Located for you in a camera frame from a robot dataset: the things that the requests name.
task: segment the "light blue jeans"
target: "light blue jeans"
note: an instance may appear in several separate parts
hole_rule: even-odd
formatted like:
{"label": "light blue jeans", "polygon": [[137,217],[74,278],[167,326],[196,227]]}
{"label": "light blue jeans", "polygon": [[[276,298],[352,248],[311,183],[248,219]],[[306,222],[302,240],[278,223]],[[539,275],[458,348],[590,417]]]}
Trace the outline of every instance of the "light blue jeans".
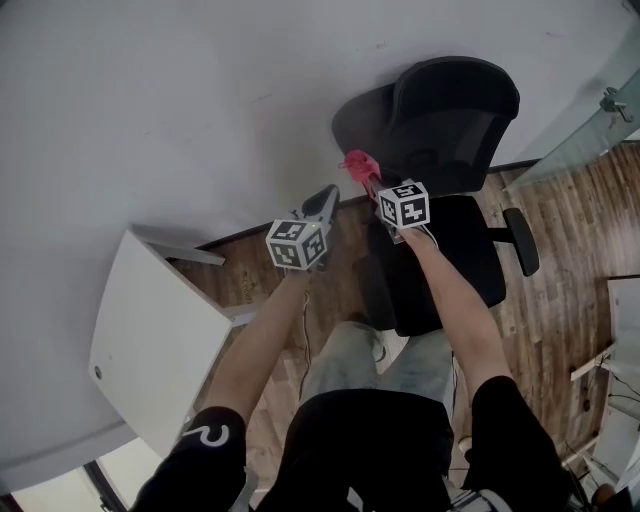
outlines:
{"label": "light blue jeans", "polygon": [[442,331],[409,338],[391,366],[378,375],[373,346],[381,333],[357,322],[338,324],[311,363],[300,403],[338,389],[384,389],[442,402],[449,421],[453,412],[453,358]]}

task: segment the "black office chair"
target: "black office chair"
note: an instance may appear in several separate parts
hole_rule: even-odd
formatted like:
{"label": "black office chair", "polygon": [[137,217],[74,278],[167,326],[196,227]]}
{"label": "black office chair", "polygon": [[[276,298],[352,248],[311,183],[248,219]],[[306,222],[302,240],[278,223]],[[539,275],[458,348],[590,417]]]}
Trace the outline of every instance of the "black office chair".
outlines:
{"label": "black office chair", "polygon": [[[361,149],[380,164],[385,186],[421,181],[429,192],[428,225],[440,250],[491,307],[505,299],[504,275],[494,242],[514,245],[525,276],[538,253],[524,216],[503,212],[506,228],[487,227],[475,199],[520,96],[497,66],[467,57],[421,62],[395,84],[345,104],[332,129],[347,152]],[[394,245],[372,218],[370,254],[354,265],[367,314],[380,330],[415,336],[442,327],[418,261],[405,243]]]}

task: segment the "table top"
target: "table top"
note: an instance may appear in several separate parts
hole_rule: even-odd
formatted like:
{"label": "table top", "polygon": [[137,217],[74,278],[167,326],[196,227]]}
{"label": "table top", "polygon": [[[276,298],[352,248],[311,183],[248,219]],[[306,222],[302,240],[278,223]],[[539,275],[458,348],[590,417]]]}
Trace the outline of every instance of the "table top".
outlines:
{"label": "table top", "polygon": [[127,231],[100,304],[89,372],[165,457],[230,329],[222,308]]}

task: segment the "red object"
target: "red object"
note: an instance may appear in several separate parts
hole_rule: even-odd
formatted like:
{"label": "red object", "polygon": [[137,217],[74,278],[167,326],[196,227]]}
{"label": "red object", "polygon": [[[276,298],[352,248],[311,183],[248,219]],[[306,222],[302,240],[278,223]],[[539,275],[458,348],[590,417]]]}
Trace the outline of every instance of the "red object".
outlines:
{"label": "red object", "polygon": [[338,167],[341,169],[346,168],[349,174],[351,174],[353,181],[362,183],[371,199],[375,199],[371,184],[369,183],[369,177],[373,174],[379,180],[382,178],[380,176],[380,165],[373,157],[367,155],[364,151],[354,149],[347,153],[344,157],[344,162]]}

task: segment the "glass panel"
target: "glass panel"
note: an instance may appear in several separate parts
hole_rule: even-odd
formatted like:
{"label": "glass panel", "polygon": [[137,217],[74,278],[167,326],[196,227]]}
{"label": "glass panel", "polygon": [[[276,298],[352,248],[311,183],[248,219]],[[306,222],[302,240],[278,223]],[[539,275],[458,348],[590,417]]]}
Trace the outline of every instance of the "glass panel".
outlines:
{"label": "glass panel", "polygon": [[507,190],[583,168],[640,129],[640,71],[618,91],[616,99],[627,104],[625,114],[633,117],[632,122],[625,122],[620,114],[599,109],[562,144],[511,183]]}

